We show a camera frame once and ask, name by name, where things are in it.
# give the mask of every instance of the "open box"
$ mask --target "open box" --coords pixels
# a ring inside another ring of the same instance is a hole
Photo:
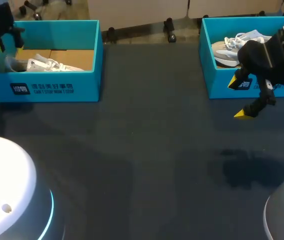
[[[233,38],[237,33],[258,30],[267,36],[274,35],[284,25],[284,16],[275,17],[216,17],[202,21],[199,55],[201,59],[206,88],[210,99],[256,98],[259,88],[256,77],[249,75],[239,90],[227,88],[237,68],[219,68],[216,65],[211,44]],[[276,97],[284,97],[284,85],[273,86]]]
[[[25,29],[24,49],[17,58],[23,58],[20,55],[31,58],[39,53],[85,71],[5,72],[5,55],[0,51],[0,103],[98,101],[103,62],[99,21],[17,21],[15,24]],[[5,54],[16,56],[12,36],[6,34],[2,39]]]

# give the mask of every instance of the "caster wheel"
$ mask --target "caster wheel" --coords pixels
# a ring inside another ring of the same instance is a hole
[[[20,13],[21,13],[22,16],[26,15],[27,11],[26,11],[26,7],[24,5],[20,7]]]
[[[116,44],[117,42],[117,36],[115,33],[115,29],[113,27],[110,27],[106,33],[106,37],[108,41],[112,44]]]
[[[41,21],[41,20],[43,20],[43,19],[42,19],[42,16],[41,16],[38,12],[34,13],[34,19],[35,19],[36,21]]]
[[[258,16],[259,16],[259,17],[265,17],[265,12],[264,12],[264,11],[260,11],[260,12],[258,13]]]
[[[176,36],[175,34],[170,34],[168,37],[167,37],[167,40],[169,43],[175,43],[176,42]]]

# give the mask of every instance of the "shoe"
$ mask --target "shoe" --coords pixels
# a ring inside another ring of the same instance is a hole
[[[257,30],[247,33],[238,33],[234,38],[224,38],[224,41],[218,41],[212,44],[214,58],[218,65],[223,67],[236,67],[239,65],[237,52],[247,41],[253,40],[260,43],[267,42],[271,37],[260,34]]]
[[[29,60],[17,60],[12,56],[5,58],[7,72],[75,72],[84,71],[78,67],[64,65],[57,61],[36,54]]]
[[[81,72],[84,71],[81,68],[68,66],[57,62],[51,58],[45,58],[39,54],[36,54],[34,59],[28,60],[27,69],[31,68],[32,65],[37,65],[37,67],[45,68],[45,72]]]

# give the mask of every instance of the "table surface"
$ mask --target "table surface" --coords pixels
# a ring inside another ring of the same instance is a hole
[[[266,240],[284,181],[284,98],[209,100],[196,44],[106,45],[98,103],[0,105],[0,136],[33,158],[66,240]]]

